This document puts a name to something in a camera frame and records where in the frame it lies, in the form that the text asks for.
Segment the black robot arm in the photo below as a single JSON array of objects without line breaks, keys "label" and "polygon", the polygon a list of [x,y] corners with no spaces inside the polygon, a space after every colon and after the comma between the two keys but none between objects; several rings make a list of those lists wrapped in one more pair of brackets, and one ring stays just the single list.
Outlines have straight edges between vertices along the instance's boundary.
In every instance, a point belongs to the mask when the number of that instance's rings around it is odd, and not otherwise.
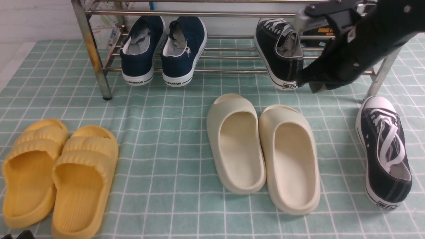
[{"label": "black robot arm", "polygon": [[294,77],[313,93],[333,90],[357,80],[367,69],[424,32],[423,0],[378,0],[364,16],[356,6],[366,0],[328,0],[297,13],[296,31],[330,26],[321,55]]}]

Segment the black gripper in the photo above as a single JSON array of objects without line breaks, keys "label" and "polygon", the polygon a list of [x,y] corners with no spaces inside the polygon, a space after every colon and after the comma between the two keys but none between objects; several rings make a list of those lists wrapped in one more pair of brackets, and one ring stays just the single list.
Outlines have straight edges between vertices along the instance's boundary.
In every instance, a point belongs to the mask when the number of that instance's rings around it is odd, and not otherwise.
[{"label": "black gripper", "polygon": [[334,32],[321,55],[294,77],[299,87],[308,84],[313,93],[340,88],[378,62],[378,34],[370,20],[373,14],[363,16],[357,10],[368,3],[376,1],[328,0],[310,4],[297,13],[297,31],[330,26]]}]

